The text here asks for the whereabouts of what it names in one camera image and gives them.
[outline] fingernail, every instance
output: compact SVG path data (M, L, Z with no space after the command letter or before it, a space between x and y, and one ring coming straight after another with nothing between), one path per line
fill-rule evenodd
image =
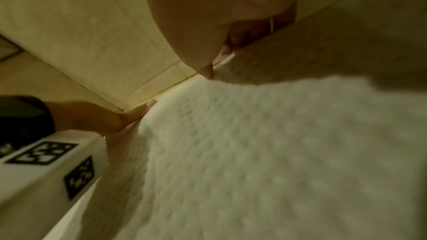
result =
M157 100L150 100L145 105L147 105L148 108L153 107L157 103Z

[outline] person's left hand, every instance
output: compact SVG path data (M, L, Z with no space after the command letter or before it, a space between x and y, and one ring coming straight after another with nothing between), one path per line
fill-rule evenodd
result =
M151 100L122 113L113 112L87 101L45 102L45 104L52 115L56 132L75 129L107 136L118 133L140 120L156 102Z

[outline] mattress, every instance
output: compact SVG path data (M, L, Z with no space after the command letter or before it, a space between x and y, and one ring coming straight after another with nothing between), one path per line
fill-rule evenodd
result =
M426 3L346 0L178 86L47 239L424 237Z

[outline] hand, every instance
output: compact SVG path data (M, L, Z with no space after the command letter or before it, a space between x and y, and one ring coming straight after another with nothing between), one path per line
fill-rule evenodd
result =
M231 53L295 18L296 0L148 0L176 54L206 78L222 50Z
M155 100L130 111L117 113L86 101L45 102L55 131L69 129L97 132L102 136L122 131L131 123L140 120L156 104Z

